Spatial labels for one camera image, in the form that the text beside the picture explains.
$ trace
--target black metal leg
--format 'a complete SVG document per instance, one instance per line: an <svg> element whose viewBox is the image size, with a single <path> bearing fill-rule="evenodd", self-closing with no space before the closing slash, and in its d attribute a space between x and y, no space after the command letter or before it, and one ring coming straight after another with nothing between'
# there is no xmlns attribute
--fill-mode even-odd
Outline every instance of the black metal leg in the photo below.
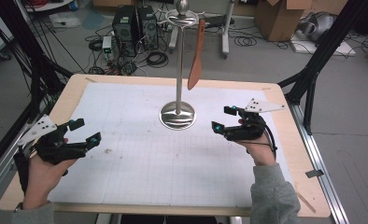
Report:
<svg viewBox="0 0 368 224"><path fill-rule="evenodd" d="M315 54L304 70L278 83L280 87L294 83L291 90L286 93L286 99L295 105L300 103L307 92L304 126L309 134L311 134L310 124L318 75L367 7L368 0L349 0L330 31L321 39Z"/></svg>

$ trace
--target white 3d-printed part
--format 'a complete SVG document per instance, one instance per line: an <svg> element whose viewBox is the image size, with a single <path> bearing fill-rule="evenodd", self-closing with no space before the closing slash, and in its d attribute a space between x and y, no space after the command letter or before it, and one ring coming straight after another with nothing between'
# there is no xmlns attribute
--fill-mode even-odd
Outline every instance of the white 3d-printed part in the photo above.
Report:
<svg viewBox="0 0 368 224"><path fill-rule="evenodd" d="M262 113L262 112L269 112L274 110L281 110L284 109L284 105L278 105L274 103L269 103L266 101L260 101L256 99L251 99L248 102L248 105L245 107L245 111L253 112L253 113Z"/></svg>
<svg viewBox="0 0 368 224"><path fill-rule="evenodd" d="M18 146L33 141L47 133L51 133L57 129L56 125L48 115L44 115L36 124L18 141Z"/></svg>

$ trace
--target hand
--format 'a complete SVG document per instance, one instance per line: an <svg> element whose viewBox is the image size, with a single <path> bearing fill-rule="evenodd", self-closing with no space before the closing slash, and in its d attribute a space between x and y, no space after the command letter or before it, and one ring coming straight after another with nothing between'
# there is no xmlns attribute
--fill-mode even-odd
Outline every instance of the hand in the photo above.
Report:
<svg viewBox="0 0 368 224"><path fill-rule="evenodd" d="M257 166L273 165L276 163L266 133L263 133L256 140L244 140L236 143L246 148Z"/></svg>
<svg viewBox="0 0 368 224"><path fill-rule="evenodd" d="M35 209L48 203L48 195L59 184L64 172L76 160L61 161L57 165L42 161L35 155L29 162L29 182L22 209Z"/></svg>

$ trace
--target finger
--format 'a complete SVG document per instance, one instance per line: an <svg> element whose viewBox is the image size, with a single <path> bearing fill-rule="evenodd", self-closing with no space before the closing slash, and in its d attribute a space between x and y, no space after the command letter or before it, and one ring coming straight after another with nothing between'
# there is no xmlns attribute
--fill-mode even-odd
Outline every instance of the finger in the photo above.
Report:
<svg viewBox="0 0 368 224"><path fill-rule="evenodd" d="M64 173L70 166L72 166L74 163L76 163L77 160L68 160L68 161L61 161L59 164L56 164L54 166L54 169L56 169L59 173Z"/></svg>

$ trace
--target metal pole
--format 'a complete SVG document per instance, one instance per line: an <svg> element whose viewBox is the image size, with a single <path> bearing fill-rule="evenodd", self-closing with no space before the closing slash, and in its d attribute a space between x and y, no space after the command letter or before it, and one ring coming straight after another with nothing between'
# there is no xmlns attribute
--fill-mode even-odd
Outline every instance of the metal pole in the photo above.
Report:
<svg viewBox="0 0 368 224"><path fill-rule="evenodd" d="M184 55L184 27L178 26L178 55L177 55L177 90L176 114L181 113L181 92L183 82L183 55Z"/></svg>

